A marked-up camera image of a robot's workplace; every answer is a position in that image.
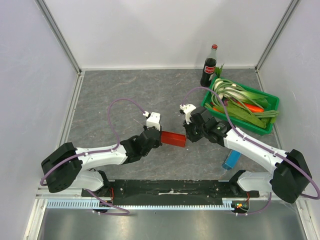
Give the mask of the red paper box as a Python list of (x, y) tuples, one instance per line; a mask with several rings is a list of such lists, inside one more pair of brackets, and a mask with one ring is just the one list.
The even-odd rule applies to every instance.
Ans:
[(161, 143), (172, 145), (176, 147), (184, 148), (186, 146), (187, 138), (184, 134), (162, 131), (161, 133)]

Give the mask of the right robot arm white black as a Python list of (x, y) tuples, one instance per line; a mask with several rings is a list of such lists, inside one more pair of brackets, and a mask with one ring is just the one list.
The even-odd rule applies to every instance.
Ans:
[(203, 106), (181, 105), (184, 114), (183, 127), (186, 137), (195, 143), (202, 138), (213, 144), (239, 152), (260, 166), (264, 172), (240, 170), (232, 177), (229, 191), (235, 197), (245, 192), (274, 193), (281, 200), (293, 204), (302, 196), (312, 178), (303, 154), (271, 147), (241, 131), (232, 128), (228, 121), (217, 121)]

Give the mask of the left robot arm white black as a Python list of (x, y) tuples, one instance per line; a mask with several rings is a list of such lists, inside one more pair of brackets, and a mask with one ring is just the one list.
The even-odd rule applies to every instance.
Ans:
[(81, 188), (104, 197), (110, 191), (108, 179), (104, 173), (91, 169), (137, 162), (162, 145), (161, 135), (160, 126), (145, 126), (140, 135), (112, 146), (76, 148), (71, 142), (64, 143), (41, 162), (44, 176), (40, 185), (47, 186), (50, 193)]

